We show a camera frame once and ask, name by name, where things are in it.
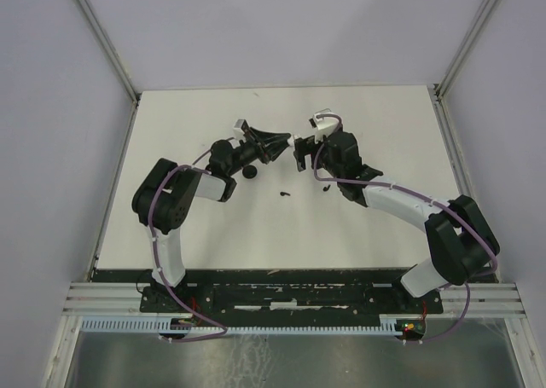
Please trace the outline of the white earbud charging case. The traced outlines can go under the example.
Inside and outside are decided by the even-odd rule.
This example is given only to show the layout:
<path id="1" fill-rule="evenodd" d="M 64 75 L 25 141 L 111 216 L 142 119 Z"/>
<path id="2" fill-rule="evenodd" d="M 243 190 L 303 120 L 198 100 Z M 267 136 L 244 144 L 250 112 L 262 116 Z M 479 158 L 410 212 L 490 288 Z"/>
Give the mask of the white earbud charging case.
<path id="1" fill-rule="evenodd" d="M 288 145 L 292 148 L 295 147 L 296 145 L 296 141 L 299 139 L 299 136 L 298 135 L 291 135 L 289 138 L 288 138 Z"/>

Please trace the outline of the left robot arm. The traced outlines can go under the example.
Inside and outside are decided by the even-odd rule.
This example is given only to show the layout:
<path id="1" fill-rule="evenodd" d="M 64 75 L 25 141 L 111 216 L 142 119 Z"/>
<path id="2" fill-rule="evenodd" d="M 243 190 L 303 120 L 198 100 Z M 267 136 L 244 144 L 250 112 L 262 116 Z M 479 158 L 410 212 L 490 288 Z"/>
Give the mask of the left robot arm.
<path id="1" fill-rule="evenodd" d="M 256 130 L 243 119 L 235 124 L 234 133 L 214 142 L 204 153 L 208 163 L 203 169 L 195 163 L 179 165 L 159 159 L 133 196 L 131 208 L 149 232 L 153 279 L 163 285 L 159 300 L 168 310 L 179 311 L 189 301 L 188 289 L 179 285 L 186 274 L 181 226 L 193 200 L 229 200 L 236 187 L 234 174 L 256 160 L 265 165 L 275 161 L 292 139 L 289 133 Z"/>

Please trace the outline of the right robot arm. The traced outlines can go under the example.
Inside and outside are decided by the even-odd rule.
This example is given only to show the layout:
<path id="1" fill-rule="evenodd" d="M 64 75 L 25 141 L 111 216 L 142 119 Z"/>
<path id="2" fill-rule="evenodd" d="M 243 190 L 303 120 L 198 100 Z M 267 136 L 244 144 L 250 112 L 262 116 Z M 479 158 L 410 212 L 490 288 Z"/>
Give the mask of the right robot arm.
<path id="1" fill-rule="evenodd" d="M 401 186 L 365 165 L 356 137 L 344 131 L 296 139 L 294 158 L 300 171 L 308 159 L 314 171 L 325 170 L 326 182 L 336 183 L 349 201 L 393 215 L 426 235 L 428 258 L 403 273 L 392 289 L 398 310 L 411 312 L 436 288 L 496 271 L 500 246 L 471 197 L 439 200 Z"/>

